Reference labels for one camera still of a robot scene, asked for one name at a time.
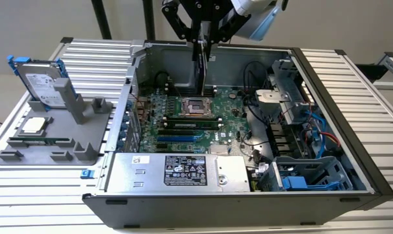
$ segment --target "white sticker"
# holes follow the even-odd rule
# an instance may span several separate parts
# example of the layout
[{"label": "white sticker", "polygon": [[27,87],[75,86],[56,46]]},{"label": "white sticker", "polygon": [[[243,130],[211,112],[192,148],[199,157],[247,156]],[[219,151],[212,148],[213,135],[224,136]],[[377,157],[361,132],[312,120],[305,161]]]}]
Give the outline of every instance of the white sticker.
[{"label": "white sticker", "polygon": [[151,163],[151,156],[149,155],[136,155],[132,157],[131,160],[132,164],[144,164],[144,163]]},{"label": "white sticker", "polygon": [[55,91],[55,81],[45,74],[27,74],[27,79],[40,101],[51,107],[65,107],[59,91]]}]

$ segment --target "blue pcie slot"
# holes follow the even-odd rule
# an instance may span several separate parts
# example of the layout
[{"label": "blue pcie slot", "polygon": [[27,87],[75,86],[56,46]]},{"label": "blue pcie slot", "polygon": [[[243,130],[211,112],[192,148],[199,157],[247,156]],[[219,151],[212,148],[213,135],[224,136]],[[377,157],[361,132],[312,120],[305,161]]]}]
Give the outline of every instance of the blue pcie slot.
[{"label": "blue pcie slot", "polygon": [[195,136],[159,136],[157,141],[164,142],[196,142]]}]

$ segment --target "red cable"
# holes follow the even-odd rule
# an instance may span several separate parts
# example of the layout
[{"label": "red cable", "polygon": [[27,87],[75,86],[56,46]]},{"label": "red cable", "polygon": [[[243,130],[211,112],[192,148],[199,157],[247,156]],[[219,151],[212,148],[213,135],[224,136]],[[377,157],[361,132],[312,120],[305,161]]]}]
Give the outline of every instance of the red cable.
[{"label": "red cable", "polygon": [[291,108],[287,109],[287,111],[284,111],[279,117],[279,122],[283,120],[283,117],[285,116],[285,113],[293,108],[295,106],[292,106]]},{"label": "red cable", "polygon": [[332,138],[337,141],[337,143],[339,143],[339,147],[341,146],[340,140],[337,139],[337,137],[336,137],[335,135],[332,135],[331,133],[325,133],[325,132],[320,132],[320,134],[332,137]]}]

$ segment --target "motherboard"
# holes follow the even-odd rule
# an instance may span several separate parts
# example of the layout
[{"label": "motherboard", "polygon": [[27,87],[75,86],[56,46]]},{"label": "motherboard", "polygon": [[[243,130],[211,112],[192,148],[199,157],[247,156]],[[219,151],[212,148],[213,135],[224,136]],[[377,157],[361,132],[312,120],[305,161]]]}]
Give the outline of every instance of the motherboard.
[{"label": "motherboard", "polygon": [[213,98],[172,97],[159,89],[141,96],[140,152],[248,155],[243,98],[236,88],[217,88]]}]

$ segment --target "white wall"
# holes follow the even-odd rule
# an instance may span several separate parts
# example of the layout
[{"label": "white wall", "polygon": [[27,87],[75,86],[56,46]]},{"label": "white wall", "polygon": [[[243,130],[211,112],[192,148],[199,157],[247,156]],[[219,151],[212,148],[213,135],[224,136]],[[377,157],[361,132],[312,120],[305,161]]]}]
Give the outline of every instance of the white wall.
[{"label": "white wall", "polygon": [[[145,38],[141,0],[104,4],[112,37]],[[157,39],[177,40],[160,5],[153,0]],[[101,37],[91,0],[0,0],[0,74],[7,55],[47,59],[63,36]],[[356,62],[375,62],[393,51],[393,0],[292,0],[264,41],[232,43],[344,49]]]}]

